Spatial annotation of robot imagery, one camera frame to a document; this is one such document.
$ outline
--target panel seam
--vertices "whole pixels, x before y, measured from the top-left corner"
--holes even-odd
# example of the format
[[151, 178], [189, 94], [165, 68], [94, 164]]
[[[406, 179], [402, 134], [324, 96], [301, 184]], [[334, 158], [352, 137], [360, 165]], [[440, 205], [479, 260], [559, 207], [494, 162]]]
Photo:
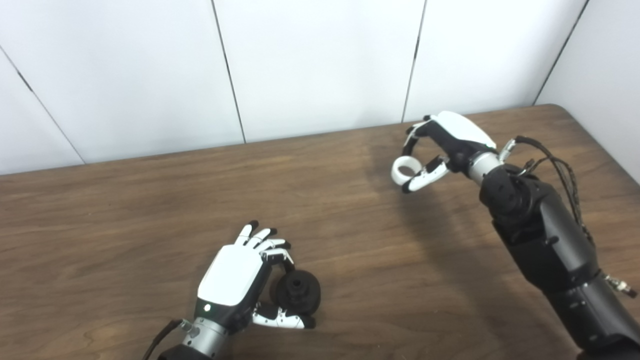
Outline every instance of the panel seam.
[[413, 70], [415, 69], [415, 59], [418, 57], [418, 48], [420, 47], [420, 36], [422, 34], [422, 24], [424, 23], [424, 14], [427, 10], [427, 0], [424, 0], [424, 4], [422, 5], [422, 17], [420, 18], [420, 26], [418, 27], [418, 37], [415, 41], [415, 50], [413, 51], [413, 61], [411, 64], [411, 72], [409, 73], [409, 83], [406, 87], [406, 96], [404, 97], [404, 106], [402, 109], [402, 117], [400, 118], [400, 123], [404, 122], [404, 115], [406, 114], [406, 106], [409, 103], [409, 93], [411, 92], [411, 82], [413, 80]]
[[234, 104], [236, 106], [236, 114], [238, 116], [238, 122], [240, 123], [240, 131], [242, 132], [242, 140], [246, 143], [246, 135], [244, 134], [244, 126], [242, 124], [242, 118], [240, 117], [240, 108], [238, 107], [238, 100], [236, 97], [236, 88], [234, 82], [231, 79], [231, 70], [229, 69], [229, 61], [227, 59], [227, 51], [225, 49], [225, 42], [222, 40], [222, 31], [220, 30], [220, 21], [218, 21], [218, 12], [216, 11], [216, 4], [214, 0], [211, 0], [211, 8], [213, 9], [213, 17], [216, 20], [216, 29], [218, 30], [218, 38], [220, 39], [220, 46], [222, 47], [222, 55], [225, 57], [225, 65], [227, 66], [227, 75], [229, 76], [229, 85], [231, 86], [231, 94], [234, 96]]
[[78, 156], [78, 158], [80, 159], [80, 161], [83, 162], [83, 164], [86, 165], [86, 161], [84, 160], [84, 158], [82, 157], [82, 155], [80, 155], [80, 152], [78, 152], [78, 150], [76, 149], [76, 147], [74, 146], [74, 144], [71, 142], [71, 140], [69, 139], [69, 137], [67, 136], [67, 134], [65, 134], [65, 132], [62, 130], [62, 127], [60, 127], [60, 125], [58, 124], [58, 122], [56, 121], [56, 119], [53, 117], [53, 115], [51, 115], [51, 112], [49, 111], [49, 109], [47, 109], [47, 107], [44, 105], [44, 103], [42, 102], [42, 100], [40, 99], [40, 97], [38, 96], [38, 94], [36, 94], [35, 91], [33, 91], [33, 88], [31, 87], [31, 85], [29, 85], [29, 83], [27, 82], [27, 79], [24, 77], [24, 75], [22, 75], [22, 73], [20, 72], [20, 70], [18, 69], [17, 66], [15, 66], [15, 63], [13, 62], [13, 60], [11, 60], [11, 58], [9, 57], [9, 54], [6, 53], [6, 51], [4, 50], [4, 48], [0, 45], [0, 51], [2, 51], [2, 53], [4, 54], [4, 56], [6, 57], [7, 60], [9, 60], [9, 64], [11, 64], [11, 66], [13, 67], [13, 69], [18, 73], [18, 76], [22, 79], [22, 82], [24, 82], [24, 84], [27, 86], [27, 89], [29, 89], [29, 91], [33, 94], [33, 96], [36, 98], [36, 100], [38, 101], [38, 103], [40, 104], [40, 106], [42, 106], [42, 108], [44, 109], [44, 111], [47, 113], [47, 115], [49, 116], [49, 118], [51, 119], [51, 121], [53, 121], [53, 124], [58, 128], [58, 131], [62, 134], [62, 136], [65, 138], [65, 140], [69, 143], [69, 146], [71, 146], [71, 149], [74, 150], [74, 152], [76, 152], [76, 155]]
[[578, 22], [580, 21], [580, 18], [584, 13], [584, 9], [587, 8], [587, 4], [589, 4], [589, 0], [584, 1], [584, 5], [582, 5], [582, 9], [580, 10], [578, 17], [575, 19], [575, 22], [571, 27], [571, 31], [569, 31], [569, 35], [567, 35], [566, 39], [564, 40], [564, 43], [562, 44], [562, 47], [560, 48], [560, 51], [558, 52], [558, 55], [556, 56], [556, 59], [554, 60], [553, 65], [551, 65], [551, 69], [549, 69], [549, 73], [545, 77], [544, 82], [542, 82], [542, 86], [540, 86], [540, 90], [538, 90], [538, 94], [536, 95], [536, 98], [533, 100], [533, 103], [531, 104], [531, 106], [534, 106], [536, 102], [538, 102], [538, 98], [540, 97], [540, 94], [542, 94], [542, 90], [544, 90], [545, 86], [547, 85], [547, 81], [549, 81], [549, 78], [551, 77], [551, 73], [553, 73], [554, 69], [556, 68], [556, 65], [558, 64], [558, 60], [560, 60], [560, 56], [562, 56], [562, 53], [564, 52], [564, 49], [567, 43], [569, 42], [569, 39], [573, 35], [573, 31], [575, 30], [575, 27], [578, 25]]

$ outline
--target black robotic arm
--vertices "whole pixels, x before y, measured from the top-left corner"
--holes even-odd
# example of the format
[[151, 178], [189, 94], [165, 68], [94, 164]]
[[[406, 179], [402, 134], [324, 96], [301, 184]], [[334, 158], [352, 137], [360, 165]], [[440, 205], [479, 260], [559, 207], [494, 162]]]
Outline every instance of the black robotic arm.
[[[421, 137], [431, 137], [446, 153], [424, 167], [411, 157]], [[505, 163], [518, 143], [539, 148], [545, 158], [524, 168]], [[551, 161], [568, 189], [572, 214], [553, 186], [532, 171]], [[401, 167], [415, 173], [406, 176]], [[551, 303], [574, 342], [579, 359], [640, 359], [640, 326], [614, 290], [635, 297], [623, 281], [600, 269], [591, 235], [582, 223], [573, 170], [536, 140], [518, 136], [498, 153], [495, 143], [469, 119], [443, 111], [408, 130], [403, 155], [392, 178], [405, 193], [422, 188], [447, 172], [462, 172], [480, 186], [480, 201], [524, 277]]]

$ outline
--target white robotic hand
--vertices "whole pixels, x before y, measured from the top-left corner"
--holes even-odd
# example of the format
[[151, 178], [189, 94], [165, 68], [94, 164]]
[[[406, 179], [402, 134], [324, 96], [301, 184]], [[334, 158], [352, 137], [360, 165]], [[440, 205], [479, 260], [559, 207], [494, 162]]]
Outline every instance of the white robotic hand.
[[283, 239], [269, 239], [276, 229], [263, 229], [252, 236], [258, 221], [247, 224], [236, 242], [223, 246], [198, 287], [195, 321], [182, 345], [214, 357], [228, 335], [243, 330], [250, 322], [269, 327], [310, 329], [311, 316], [294, 314], [258, 301], [273, 265], [285, 271], [294, 263]]
[[[479, 160], [478, 154], [496, 154], [495, 142], [482, 129], [466, 117], [451, 111], [442, 111], [438, 115], [425, 117], [424, 122], [410, 127], [407, 134], [402, 156], [394, 161], [391, 168], [391, 178], [396, 184], [401, 185], [406, 193], [414, 192], [439, 180], [449, 171], [462, 171], [465, 175], [472, 177], [469, 169], [474, 161]], [[422, 163], [411, 154], [418, 139], [427, 136], [446, 152], [446, 156], [438, 155], [427, 165], [422, 166]], [[487, 166], [495, 165], [493, 162], [488, 164], [488, 160], [484, 163], [487, 163]], [[404, 175], [400, 171], [403, 167], [413, 171], [413, 175]]]

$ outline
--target black spool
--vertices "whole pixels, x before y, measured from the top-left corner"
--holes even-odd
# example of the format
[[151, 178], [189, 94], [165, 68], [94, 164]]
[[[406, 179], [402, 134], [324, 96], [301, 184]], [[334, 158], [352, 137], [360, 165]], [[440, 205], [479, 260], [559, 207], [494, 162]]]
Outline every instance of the black spool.
[[320, 282], [304, 270], [288, 272], [278, 281], [273, 301], [287, 312], [310, 316], [320, 306]]

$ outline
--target black forearm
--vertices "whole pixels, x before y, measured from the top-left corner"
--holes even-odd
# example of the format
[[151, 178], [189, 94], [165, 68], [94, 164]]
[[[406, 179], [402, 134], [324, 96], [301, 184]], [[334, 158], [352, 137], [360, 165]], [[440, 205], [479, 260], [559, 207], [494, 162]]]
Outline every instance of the black forearm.
[[[576, 344], [588, 354], [623, 342], [640, 348], [640, 327], [606, 283], [595, 246], [553, 187], [509, 176], [511, 186], [498, 191], [505, 170], [495, 171], [503, 173], [486, 176], [481, 199], [515, 263], [548, 298]], [[505, 189], [511, 193], [505, 196]], [[513, 195], [513, 201], [490, 202], [494, 193], [503, 199]]]

